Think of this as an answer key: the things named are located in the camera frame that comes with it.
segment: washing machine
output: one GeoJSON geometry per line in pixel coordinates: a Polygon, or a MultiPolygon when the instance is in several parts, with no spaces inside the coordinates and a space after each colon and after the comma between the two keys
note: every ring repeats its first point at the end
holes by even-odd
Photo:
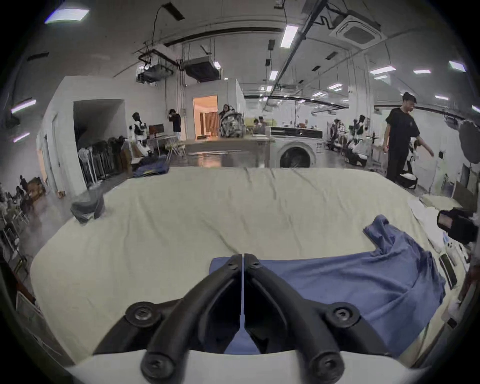
{"type": "Polygon", "coordinates": [[[317,156],[323,151],[323,132],[308,128],[271,127],[270,168],[319,167],[317,156]]]}

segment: desk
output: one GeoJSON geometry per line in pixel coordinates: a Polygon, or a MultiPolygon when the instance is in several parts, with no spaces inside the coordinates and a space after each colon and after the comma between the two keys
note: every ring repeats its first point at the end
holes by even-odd
{"type": "Polygon", "coordinates": [[[174,134],[163,134],[163,135],[159,135],[157,137],[152,137],[152,138],[147,139],[148,145],[150,145],[151,142],[156,142],[156,149],[158,151],[159,156],[160,156],[160,145],[158,144],[158,142],[160,142],[162,140],[166,140],[168,142],[171,142],[171,141],[174,141],[174,140],[176,141],[177,136],[174,135],[174,134]]]}
{"type": "Polygon", "coordinates": [[[270,143],[274,143],[274,137],[265,135],[246,135],[241,138],[234,137],[215,137],[205,140],[186,140],[185,152],[194,155],[199,152],[228,152],[228,151],[248,151],[255,154],[255,163],[258,167],[260,157],[264,156],[265,167],[270,166],[270,143]]]}

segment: person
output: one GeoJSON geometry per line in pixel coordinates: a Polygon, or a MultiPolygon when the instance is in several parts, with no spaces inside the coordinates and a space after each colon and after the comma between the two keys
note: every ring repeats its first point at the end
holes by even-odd
{"type": "Polygon", "coordinates": [[[385,153],[388,152],[387,179],[393,182],[396,182],[405,166],[411,137],[416,137],[419,145],[423,145],[430,156],[434,156],[432,149],[420,137],[417,124],[410,115],[416,102],[415,96],[405,92],[402,97],[402,106],[393,108],[385,119],[387,128],[385,130],[383,150],[385,153]]]}
{"type": "Polygon", "coordinates": [[[222,111],[218,114],[218,118],[220,119],[220,121],[229,110],[230,110],[230,107],[228,106],[228,104],[224,104],[222,111]]]}
{"type": "Polygon", "coordinates": [[[168,112],[168,121],[171,121],[173,123],[173,132],[175,133],[177,140],[180,141],[181,117],[174,109],[171,109],[168,112]]]}
{"type": "Polygon", "coordinates": [[[267,127],[267,123],[264,121],[263,116],[258,117],[258,123],[260,124],[260,134],[264,135],[267,127]]]}
{"type": "Polygon", "coordinates": [[[253,134],[258,132],[258,119],[253,119],[253,134]]]}
{"type": "Polygon", "coordinates": [[[28,193],[28,183],[22,175],[20,175],[20,185],[22,186],[24,191],[28,193]]]}

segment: white cloth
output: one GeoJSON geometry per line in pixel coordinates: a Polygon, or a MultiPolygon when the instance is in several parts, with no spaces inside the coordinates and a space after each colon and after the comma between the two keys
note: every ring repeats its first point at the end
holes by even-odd
{"type": "MultiPolygon", "coordinates": [[[[410,198],[382,176],[356,169],[171,167],[166,175],[129,179],[106,193],[99,219],[84,226],[69,220],[34,258],[32,286],[53,334],[79,362],[129,305],[183,297],[208,274],[214,257],[371,252],[375,246],[362,230],[378,214],[433,251],[410,198]]],[[[456,275],[461,286],[463,277],[456,275]]],[[[441,328],[451,295],[445,290],[445,305],[402,355],[405,364],[441,328]]]]}
{"type": "Polygon", "coordinates": [[[437,252],[445,249],[444,234],[445,232],[438,228],[437,216],[438,209],[435,207],[428,207],[421,203],[419,199],[411,199],[408,201],[408,206],[412,210],[413,215],[421,224],[423,230],[427,234],[428,240],[437,252]]]}

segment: black t-shirt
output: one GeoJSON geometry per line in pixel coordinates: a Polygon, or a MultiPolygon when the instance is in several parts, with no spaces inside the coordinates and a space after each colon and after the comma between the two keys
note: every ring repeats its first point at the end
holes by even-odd
{"type": "Polygon", "coordinates": [[[408,143],[411,137],[420,135],[420,131],[413,117],[400,108],[393,108],[385,119],[390,124],[389,150],[408,152],[408,143]]]}
{"type": "Polygon", "coordinates": [[[169,116],[168,120],[173,122],[173,131],[174,132],[181,132],[181,127],[180,127],[181,117],[178,113],[176,113],[173,116],[169,116]]]}

